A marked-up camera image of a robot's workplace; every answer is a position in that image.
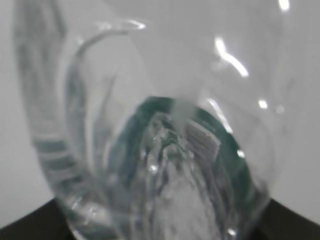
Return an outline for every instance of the clear glass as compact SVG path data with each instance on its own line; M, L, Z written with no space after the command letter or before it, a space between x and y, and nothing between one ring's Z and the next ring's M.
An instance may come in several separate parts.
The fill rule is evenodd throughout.
M241 240L287 142L289 2L15 0L29 129L87 240Z

